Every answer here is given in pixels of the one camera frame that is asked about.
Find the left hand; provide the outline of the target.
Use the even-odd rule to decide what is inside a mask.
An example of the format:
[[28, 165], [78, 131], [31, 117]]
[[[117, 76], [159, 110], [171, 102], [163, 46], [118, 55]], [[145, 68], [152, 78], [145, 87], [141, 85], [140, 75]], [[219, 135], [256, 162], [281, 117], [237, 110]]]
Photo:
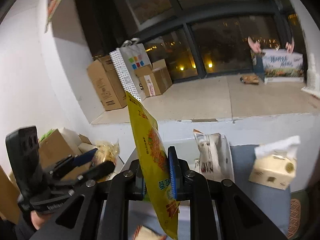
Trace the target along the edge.
[[46, 221], [51, 219], [52, 215], [53, 213], [39, 214], [35, 210], [31, 211], [31, 223], [36, 230], [39, 230], [46, 223]]

